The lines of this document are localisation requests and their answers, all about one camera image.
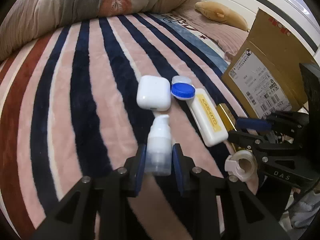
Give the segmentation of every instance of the pink stripe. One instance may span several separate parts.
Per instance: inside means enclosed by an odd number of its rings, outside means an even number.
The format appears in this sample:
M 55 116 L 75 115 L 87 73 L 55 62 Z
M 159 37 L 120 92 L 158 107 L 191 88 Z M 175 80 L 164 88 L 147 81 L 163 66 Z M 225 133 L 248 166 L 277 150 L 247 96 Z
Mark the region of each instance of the pink stripe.
M 95 223 L 94 223 L 94 233 L 95 233 L 95 240 L 99 240 L 99 231 L 100 229 L 100 216 L 97 212 L 96 214 L 96 220 L 95 220 Z
M 165 57 L 168 63 L 178 72 L 179 75 L 187 76 L 192 80 L 192 84 L 196 88 L 205 88 L 198 80 L 196 75 L 188 68 L 186 63 L 182 61 L 171 49 L 169 49 L 162 41 L 160 41 L 148 28 L 141 24 L 134 16 L 126 16 L 130 22 L 147 38 L 147 40 L 155 46 L 157 50 Z
M 128 30 L 121 24 L 120 20 L 117 17 L 112 17 L 108 20 L 109 23 L 116 29 L 141 75 L 160 76 L 148 55 L 132 38 Z M 172 61 L 175 60 L 176 64 L 181 64 L 181 60 L 178 62 L 178 60 L 173 56 L 170 57 L 170 59 L 172 59 Z M 205 148 L 200 137 L 190 124 L 186 114 L 179 107 L 176 100 L 172 100 L 171 107 L 167 113 L 170 116 L 170 128 L 172 136 L 178 143 L 181 144 L 184 155 L 191 157 L 196 166 L 202 167 L 212 175 L 222 177 L 222 174 L 214 159 Z
M 235 153 L 235 150 L 234 150 L 234 148 L 232 147 L 231 143 L 230 143 L 229 141 L 224 141 L 223 143 L 226 145 L 229 153 L 230 153 L 231 155 L 233 155 L 233 154 Z
M 58 39 L 60 31 L 56 31 L 47 47 L 45 48 L 26 88 L 21 103 L 19 116 L 19 130 L 17 141 L 17 163 L 20 181 L 20 189 L 26 205 L 27 212 L 35 228 L 39 226 L 45 218 L 44 210 L 39 202 L 36 187 L 33 181 L 32 166 L 30 159 L 30 131 L 31 119 L 33 114 L 33 103 L 36 90 L 44 66 L 50 56 L 50 53 Z
M 112 167 L 117 169 L 135 156 L 137 141 L 117 90 L 98 20 L 90 21 L 89 34 L 90 81 L 100 118 L 100 133 L 108 148 Z
M 192 239 L 172 211 L 153 176 L 145 174 L 138 197 L 128 198 L 128 201 L 137 219 L 151 239 Z
M 76 154 L 75 134 L 71 122 L 70 111 L 70 80 L 72 74 L 73 56 L 80 31 L 80 23 L 73 25 L 61 51 L 60 60 L 56 68 L 55 82 L 52 84 L 53 93 L 52 135 L 54 161 L 58 171 L 61 193 L 65 195 L 78 181 L 82 174 Z
M 238 116 L 247 117 L 244 110 L 235 99 L 235 97 L 231 94 L 228 88 L 223 84 L 220 78 L 215 74 L 215 72 L 205 63 L 202 59 L 200 59 L 196 54 L 194 54 L 190 49 L 188 49 L 181 41 L 179 41 L 175 36 L 173 36 L 167 29 L 153 21 L 151 18 L 146 16 L 145 14 L 140 14 L 145 20 L 155 26 L 158 30 L 160 30 L 164 35 L 166 35 L 170 40 L 172 40 L 175 44 L 179 46 L 197 65 L 199 65 L 202 70 L 206 73 L 206 75 L 211 79 L 211 81 L 217 86 L 217 88 L 221 91 L 223 96 L 228 100 L 234 111 Z
M 259 177 L 257 173 L 253 174 L 252 177 L 246 182 L 248 189 L 256 195 L 259 187 Z

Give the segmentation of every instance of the metal screw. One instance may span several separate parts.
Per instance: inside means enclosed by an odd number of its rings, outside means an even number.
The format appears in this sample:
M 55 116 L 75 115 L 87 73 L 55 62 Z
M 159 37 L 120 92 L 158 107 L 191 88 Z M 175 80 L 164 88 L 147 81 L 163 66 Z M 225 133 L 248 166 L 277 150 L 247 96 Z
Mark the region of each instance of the metal screw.
M 120 174 L 125 174 L 127 171 L 128 171 L 128 170 L 127 170 L 125 167 L 120 167 L 120 168 L 118 169 L 118 172 L 119 172 Z
M 200 167 L 193 167 L 192 168 L 192 172 L 195 173 L 195 174 L 198 174 L 202 171 L 202 169 Z
M 91 180 L 91 178 L 89 176 L 83 176 L 81 179 L 82 183 L 89 183 L 90 180 Z
M 237 182 L 237 181 L 238 181 L 238 178 L 237 178 L 235 175 L 230 175 L 230 176 L 229 176 L 229 180 L 230 180 L 231 182 Z

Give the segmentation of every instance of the gold object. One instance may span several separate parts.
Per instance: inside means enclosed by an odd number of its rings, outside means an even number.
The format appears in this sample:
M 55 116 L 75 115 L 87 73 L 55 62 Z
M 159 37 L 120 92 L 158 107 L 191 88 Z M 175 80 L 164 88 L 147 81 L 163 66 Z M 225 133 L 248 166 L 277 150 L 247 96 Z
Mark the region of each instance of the gold object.
M 219 104 L 216 106 L 216 110 L 226 127 L 227 131 L 236 130 L 236 119 L 231 114 L 226 104 Z

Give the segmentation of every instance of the comforter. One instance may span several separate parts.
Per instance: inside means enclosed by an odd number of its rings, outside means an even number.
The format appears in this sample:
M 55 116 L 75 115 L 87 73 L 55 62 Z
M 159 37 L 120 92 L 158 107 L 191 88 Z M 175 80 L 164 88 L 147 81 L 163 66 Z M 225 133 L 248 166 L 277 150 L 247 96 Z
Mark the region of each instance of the comforter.
M 85 19 L 165 13 L 186 0 L 18 0 L 0 26 L 0 62 L 27 42 Z

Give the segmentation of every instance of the barcode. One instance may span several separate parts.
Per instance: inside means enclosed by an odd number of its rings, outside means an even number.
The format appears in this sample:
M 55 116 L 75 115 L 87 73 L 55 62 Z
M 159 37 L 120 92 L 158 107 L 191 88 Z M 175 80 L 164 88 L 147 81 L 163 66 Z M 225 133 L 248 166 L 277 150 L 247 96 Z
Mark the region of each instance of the barcode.
M 269 100 L 267 100 L 266 103 L 269 107 L 273 106 L 273 104 Z
M 231 71 L 229 72 L 229 75 L 230 75 L 230 77 L 232 77 L 232 78 L 234 78 L 235 76 L 236 76 L 236 72 L 233 70 L 233 69 L 231 69 Z
M 250 94 L 250 92 L 246 92 L 246 95 L 248 96 L 249 100 L 253 103 L 253 105 L 255 106 L 257 103 L 256 101 L 253 99 L 253 96 Z
M 261 109 L 262 109 L 263 112 L 264 112 L 264 111 L 267 111 L 267 109 L 268 109 L 265 104 L 262 104 L 260 107 L 261 107 Z
M 279 99 L 278 95 L 275 94 L 275 95 L 273 95 L 273 96 L 271 97 L 271 100 L 272 100 L 273 103 L 275 104 L 275 103 L 279 102 L 280 99 Z

